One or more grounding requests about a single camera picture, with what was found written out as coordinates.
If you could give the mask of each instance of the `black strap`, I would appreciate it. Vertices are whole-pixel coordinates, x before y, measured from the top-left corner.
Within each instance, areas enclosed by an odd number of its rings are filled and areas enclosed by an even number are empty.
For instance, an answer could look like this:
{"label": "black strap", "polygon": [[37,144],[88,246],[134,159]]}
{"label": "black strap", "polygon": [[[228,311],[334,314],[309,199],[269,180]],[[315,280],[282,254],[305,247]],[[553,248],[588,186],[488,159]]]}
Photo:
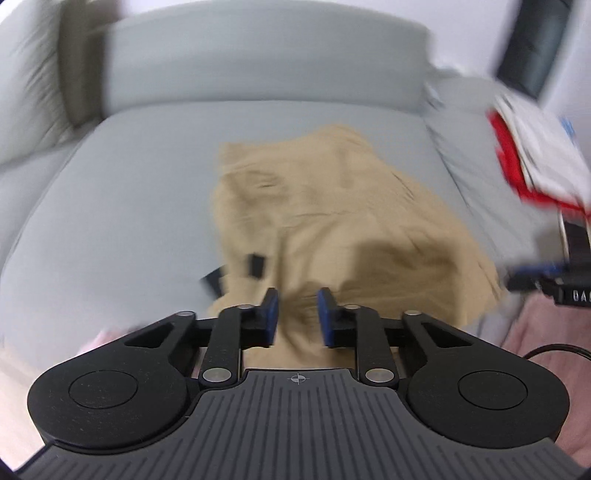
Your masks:
{"label": "black strap", "polygon": [[201,280],[207,285],[207,289],[213,294],[215,299],[223,297],[222,291],[222,268],[216,268],[213,272],[205,275]]}

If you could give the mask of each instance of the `black cable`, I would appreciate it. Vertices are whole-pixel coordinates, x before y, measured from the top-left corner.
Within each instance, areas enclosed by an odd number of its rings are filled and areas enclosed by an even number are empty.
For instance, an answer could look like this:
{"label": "black cable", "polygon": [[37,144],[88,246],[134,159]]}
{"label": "black cable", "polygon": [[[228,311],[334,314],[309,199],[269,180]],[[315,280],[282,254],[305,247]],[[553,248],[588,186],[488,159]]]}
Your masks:
{"label": "black cable", "polygon": [[586,350],[585,348],[577,345],[570,345],[568,343],[551,343],[549,345],[542,345],[538,348],[534,348],[531,352],[526,353],[523,358],[526,360],[532,358],[533,356],[539,355],[540,353],[544,352],[555,352],[555,351],[563,351],[563,352],[570,352],[576,353],[587,360],[591,361],[591,352]]}

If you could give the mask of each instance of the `sofa backrest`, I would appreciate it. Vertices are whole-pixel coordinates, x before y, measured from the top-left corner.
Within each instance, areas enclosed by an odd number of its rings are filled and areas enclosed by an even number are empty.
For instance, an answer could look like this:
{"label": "sofa backrest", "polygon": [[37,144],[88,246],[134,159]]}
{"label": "sofa backrest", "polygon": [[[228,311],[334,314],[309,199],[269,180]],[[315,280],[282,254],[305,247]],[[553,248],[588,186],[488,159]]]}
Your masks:
{"label": "sofa backrest", "polygon": [[103,116],[191,100],[417,111],[428,69],[422,25],[305,0],[194,2],[124,19],[98,35],[91,50],[102,58],[91,61],[89,74],[95,88],[100,78]]}

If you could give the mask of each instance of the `tan towel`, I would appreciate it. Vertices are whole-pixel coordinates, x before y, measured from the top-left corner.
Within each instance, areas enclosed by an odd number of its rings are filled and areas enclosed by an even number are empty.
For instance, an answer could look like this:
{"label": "tan towel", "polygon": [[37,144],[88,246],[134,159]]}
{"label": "tan towel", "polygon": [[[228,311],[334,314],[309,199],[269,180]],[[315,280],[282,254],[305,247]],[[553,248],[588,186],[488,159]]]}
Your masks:
{"label": "tan towel", "polygon": [[[321,287],[384,317],[421,310],[455,326],[500,295],[495,266],[444,202],[347,127],[226,145],[213,210],[227,293],[211,314],[280,291],[275,345],[246,351],[247,368],[353,367],[351,351],[323,347]],[[248,277],[253,253],[266,257],[261,280]]]}

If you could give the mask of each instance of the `textured grip plate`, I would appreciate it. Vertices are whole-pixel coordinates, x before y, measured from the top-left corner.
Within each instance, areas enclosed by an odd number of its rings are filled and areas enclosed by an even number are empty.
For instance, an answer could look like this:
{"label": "textured grip plate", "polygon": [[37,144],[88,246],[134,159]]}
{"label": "textured grip plate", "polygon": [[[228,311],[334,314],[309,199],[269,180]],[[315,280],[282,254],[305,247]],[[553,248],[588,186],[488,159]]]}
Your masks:
{"label": "textured grip plate", "polygon": [[550,440],[485,450],[441,437],[396,392],[362,385],[345,369],[249,371],[237,387],[203,394],[187,421],[157,443],[100,456],[50,446],[19,471],[27,480],[570,480],[581,473]]}

